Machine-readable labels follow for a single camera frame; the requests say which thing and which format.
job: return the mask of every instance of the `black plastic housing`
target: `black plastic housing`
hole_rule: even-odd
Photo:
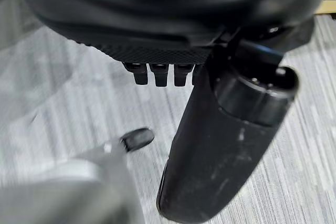
[[[260,79],[243,72],[229,65],[213,77],[203,68],[157,197],[167,219],[202,223],[218,214],[256,168],[290,108],[299,88],[293,70],[255,71]]]

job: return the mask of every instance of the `black plastic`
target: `black plastic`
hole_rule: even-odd
[[[170,44],[166,49],[180,46],[190,49],[212,45],[225,27],[293,27],[310,18],[321,1],[28,0],[28,3],[44,23],[75,41],[113,45],[118,39],[131,46],[146,40],[153,47],[164,42]]]
[[[174,65],[174,83],[176,87],[184,87],[188,74],[193,71],[194,65]]]
[[[203,68],[172,143],[157,197],[160,214],[169,220],[202,223],[232,200],[298,90],[298,78],[289,68],[269,76],[272,86],[227,64],[219,76]]]
[[[148,84],[147,66],[140,63],[125,63],[123,62],[127,71],[134,74],[135,83],[138,85]]]
[[[154,133],[148,128],[137,129],[121,137],[121,142],[128,152],[137,151],[154,140]]]
[[[168,64],[150,64],[151,71],[155,76],[155,84],[157,87],[166,87],[169,65]]]

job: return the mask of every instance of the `textured rubber surface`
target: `textured rubber surface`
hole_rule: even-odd
[[[210,49],[168,50],[131,45],[92,45],[115,60],[129,63],[204,64]]]

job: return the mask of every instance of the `scratch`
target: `scratch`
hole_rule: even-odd
[[[238,136],[238,141],[242,142],[244,140],[245,140],[245,128],[241,128]]]
[[[225,179],[222,183],[221,183],[221,185],[219,186],[219,189],[217,190],[217,192],[216,192],[216,197],[223,191],[223,189],[224,189],[224,187],[226,186],[226,184],[228,183],[230,181],[230,179]]]

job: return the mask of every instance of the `gray carpet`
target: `gray carpet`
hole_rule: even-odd
[[[285,64],[301,92],[252,177],[210,223],[336,223],[336,23],[317,18],[312,42]],[[192,90],[136,86],[122,64],[43,27],[21,0],[0,3],[0,184],[149,126],[155,142],[129,155],[147,223],[171,140]]]

